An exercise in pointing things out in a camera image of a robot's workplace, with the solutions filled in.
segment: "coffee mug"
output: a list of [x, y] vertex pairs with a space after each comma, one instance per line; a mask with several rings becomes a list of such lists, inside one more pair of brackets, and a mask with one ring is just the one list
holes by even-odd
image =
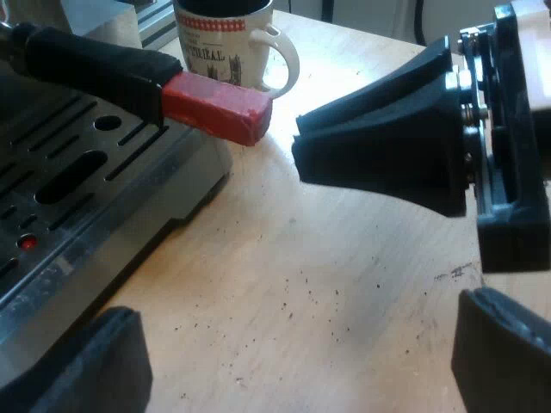
[[[221, 82], [284, 95], [299, 78], [299, 55], [272, 24], [273, 0], [174, 0], [178, 34], [188, 70]], [[274, 89], [263, 81], [269, 48], [288, 68], [287, 84]]]

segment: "mug handle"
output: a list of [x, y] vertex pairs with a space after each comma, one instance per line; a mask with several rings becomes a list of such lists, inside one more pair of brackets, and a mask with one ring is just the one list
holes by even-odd
[[275, 48], [285, 59], [288, 68], [288, 80], [287, 84], [281, 89], [274, 89], [262, 82], [263, 88], [268, 91], [265, 92], [272, 99], [285, 95], [289, 92], [297, 80], [299, 80], [300, 73], [300, 60], [299, 54], [294, 48], [293, 42], [284, 34], [279, 28], [276, 28], [271, 23], [266, 25], [264, 30], [255, 28], [251, 32], [249, 37], [249, 43], [260, 43]]

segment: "stainless steel drip tray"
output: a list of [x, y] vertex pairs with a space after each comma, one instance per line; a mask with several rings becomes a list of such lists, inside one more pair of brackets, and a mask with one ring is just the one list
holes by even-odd
[[231, 167], [225, 143], [90, 96], [12, 128], [0, 154], [0, 385], [35, 363], [169, 219]]

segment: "wall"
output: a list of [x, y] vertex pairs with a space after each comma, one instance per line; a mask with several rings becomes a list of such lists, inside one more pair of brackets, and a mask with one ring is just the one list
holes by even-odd
[[[291, 0], [294, 15], [303, 15], [311, 19], [321, 19], [321, 0]], [[289, 11], [288, 0], [274, 0], [275, 8]]]
[[[274, 0], [288, 11], [288, 0]], [[321, 18], [321, 0], [291, 0], [293, 13]], [[424, 0], [423, 27], [428, 43], [450, 34], [452, 45], [459, 30], [493, 19], [493, 8], [506, 0]], [[415, 42], [415, 0], [335, 0], [333, 23], [347, 28]]]

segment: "wooden table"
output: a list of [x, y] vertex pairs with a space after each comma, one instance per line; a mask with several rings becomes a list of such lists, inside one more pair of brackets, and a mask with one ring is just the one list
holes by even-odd
[[[301, 74], [267, 136], [230, 145], [226, 186], [108, 303], [141, 311], [148, 411], [464, 411], [450, 371], [460, 290], [487, 284], [551, 318], [551, 277], [480, 272], [472, 191], [467, 217], [446, 219], [300, 183], [295, 117], [421, 47], [279, 12], [275, 25]], [[182, 57], [177, 40], [164, 50]], [[269, 80], [285, 76], [270, 55]]]

